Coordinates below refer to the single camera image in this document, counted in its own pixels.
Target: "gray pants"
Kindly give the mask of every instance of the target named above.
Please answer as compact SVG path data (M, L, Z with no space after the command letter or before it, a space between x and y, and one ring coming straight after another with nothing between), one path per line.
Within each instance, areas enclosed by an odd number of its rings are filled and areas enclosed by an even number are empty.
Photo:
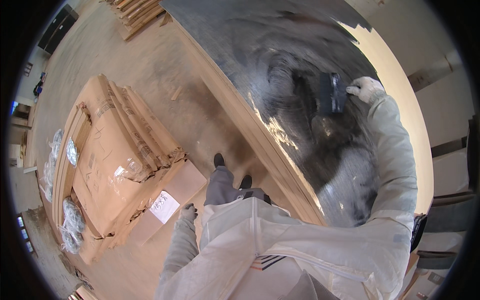
M260 188L237 190L233 187L233 174L225 166L216 167L210 175L210 183L207 186L205 205L221 205L237 200L239 196L244 198L257 197L267 203L270 198Z

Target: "sleeve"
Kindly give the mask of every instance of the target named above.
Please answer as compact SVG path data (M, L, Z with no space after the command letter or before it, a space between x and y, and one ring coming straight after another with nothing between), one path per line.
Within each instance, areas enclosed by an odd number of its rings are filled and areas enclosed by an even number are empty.
M390 218L411 231L418 188L410 137L391 96L377 91L371 102L368 126L378 149L380 187L369 221Z
M163 271L157 289L161 288L180 269L198 255L195 225L186 219L179 219L173 228L170 247L163 263Z

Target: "white protective suit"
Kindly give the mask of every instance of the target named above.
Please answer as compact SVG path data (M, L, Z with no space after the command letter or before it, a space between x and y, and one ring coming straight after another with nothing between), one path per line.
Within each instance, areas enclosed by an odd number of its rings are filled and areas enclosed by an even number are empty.
M193 224L176 222L155 299L228 299L255 258L273 254L293 258L340 299L394 299L409 259L417 178L395 100L377 91L371 102L381 184L364 225L308 224L255 197L207 205L200 253Z

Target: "white label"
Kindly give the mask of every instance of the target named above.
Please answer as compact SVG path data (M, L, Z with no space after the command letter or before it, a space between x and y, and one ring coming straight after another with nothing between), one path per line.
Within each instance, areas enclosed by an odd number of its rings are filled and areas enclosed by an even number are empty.
M180 206L173 197L166 191L162 191L150 207L150 211L165 224Z

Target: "stack of boards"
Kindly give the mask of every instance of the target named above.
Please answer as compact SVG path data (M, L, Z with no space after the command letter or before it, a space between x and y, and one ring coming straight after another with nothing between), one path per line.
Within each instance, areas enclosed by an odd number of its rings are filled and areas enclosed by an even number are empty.
M113 0L110 4L123 24L119 33L125 41L165 11L158 0Z
M66 156L72 139L76 166ZM90 78L67 118L55 168L52 215L63 224L71 196L86 222L85 263L124 244L133 227L185 164L186 154L129 86L104 75Z

